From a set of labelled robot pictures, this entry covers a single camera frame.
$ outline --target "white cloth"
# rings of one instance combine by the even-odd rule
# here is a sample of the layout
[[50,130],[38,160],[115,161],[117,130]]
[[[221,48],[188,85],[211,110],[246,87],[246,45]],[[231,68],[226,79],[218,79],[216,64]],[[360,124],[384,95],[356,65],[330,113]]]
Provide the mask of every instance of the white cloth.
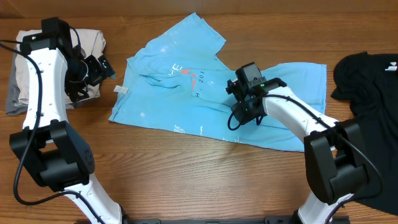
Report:
[[[89,30],[89,29],[77,29],[79,34],[80,44],[82,49],[85,51],[87,56],[91,54],[96,58],[100,57],[105,48],[106,41],[101,31],[99,30]],[[17,36],[17,41],[22,42],[24,36],[38,34],[41,30],[30,30],[30,31],[19,31]],[[72,38],[72,46],[78,44],[77,36],[75,31],[70,30],[70,36]],[[26,60],[23,56],[18,55],[15,58],[16,66],[16,80],[18,88],[20,89],[18,101],[19,103],[28,104],[29,103],[29,70],[27,68]],[[91,86],[88,85],[88,95],[89,98],[100,97],[100,85]],[[65,94],[65,103],[69,104],[72,101]]]

